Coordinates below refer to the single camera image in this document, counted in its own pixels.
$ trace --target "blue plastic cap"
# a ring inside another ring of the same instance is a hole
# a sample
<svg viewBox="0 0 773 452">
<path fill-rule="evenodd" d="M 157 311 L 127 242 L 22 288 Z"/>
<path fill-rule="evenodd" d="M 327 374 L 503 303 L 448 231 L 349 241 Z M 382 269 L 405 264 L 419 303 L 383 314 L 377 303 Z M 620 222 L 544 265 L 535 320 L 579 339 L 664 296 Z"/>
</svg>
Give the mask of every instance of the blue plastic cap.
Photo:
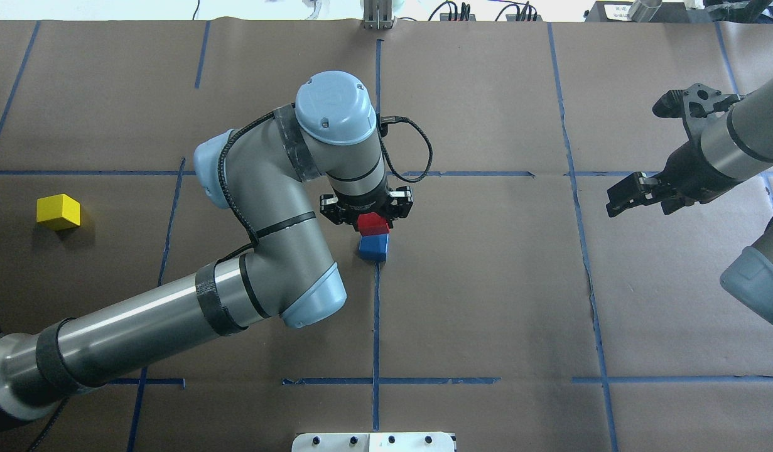
<svg viewBox="0 0 773 452">
<path fill-rule="evenodd" d="M 377 123 L 366 86 L 341 71 L 320 72 L 300 87 L 295 114 L 311 137 L 337 146 L 361 143 Z"/>
<path fill-rule="evenodd" d="M 219 184 L 219 154 L 222 154 L 222 149 L 234 131 L 235 129 L 229 129 L 217 137 L 210 138 L 197 146 L 196 151 L 193 152 L 193 167 L 197 171 L 199 184 L 205 189 L 205 194 L 211 202 L 220 209 L 229 208 L 229 205 Z"/>
<path fill-rule="evenodd" d="M 747 246 L 722 274 L 722 287 L 773 325 L 773 264 Z"/>
<path fill-rule="evenodd" d="M 338 275 L 337 263 L 334 262 L 305 294 L 300 295 L 297 301 L 280 314 L 280 318 L 286 326 L 302 328 L 328 318 L 344 306 L 345 300 L 347 292 Z"/>
<path fill-rule="evenodd" d="M 358 257 L 365 261 L 386 262 L 389 234 L 363 235 L 358 242 Z"/>
</svg>

